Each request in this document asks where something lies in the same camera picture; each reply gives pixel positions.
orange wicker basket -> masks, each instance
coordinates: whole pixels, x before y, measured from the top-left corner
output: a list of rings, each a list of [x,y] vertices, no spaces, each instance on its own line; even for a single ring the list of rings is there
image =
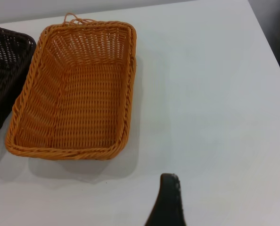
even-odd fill
[[[135,51],[136,31],[127,23],[75,16],[47,27],[12,108],[9,152],[50,160],[114,158],[129,136]]]

wicker basket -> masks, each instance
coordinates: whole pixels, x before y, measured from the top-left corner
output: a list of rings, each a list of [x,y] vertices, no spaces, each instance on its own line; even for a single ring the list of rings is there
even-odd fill
[[[65,17],[47,27],[13,106],[7,149],[50,160],[114,158],[130,130],[135,48],[127,23]]]
[[[0,28],[0,128],[22,91],[35,47],[30,36]]]

black object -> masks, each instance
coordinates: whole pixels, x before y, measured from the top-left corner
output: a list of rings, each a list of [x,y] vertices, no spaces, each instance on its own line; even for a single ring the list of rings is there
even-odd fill
[[[0,28],[0,128],[22,91],[35,47],[29,35]]]
[[[175,174],[164,173],[159,195],[145,226],[185,225],[179,178]]]

dark brown wicker basket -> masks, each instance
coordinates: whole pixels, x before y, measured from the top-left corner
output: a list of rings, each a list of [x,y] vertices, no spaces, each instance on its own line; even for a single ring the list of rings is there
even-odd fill
[[[0,28],[0,128],[22,91],[35,47],[29,35]]]

white table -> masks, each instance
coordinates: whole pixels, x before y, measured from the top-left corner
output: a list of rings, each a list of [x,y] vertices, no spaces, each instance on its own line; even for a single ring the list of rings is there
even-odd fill
[[[0,226],[144,225],[161,173],[190,226],[280,226],[280,68],[245,0],[79,15],[137,31],[126,148],[111,161],[16,157],[0,131]],[[0,24],[38,40],[63,17]]]

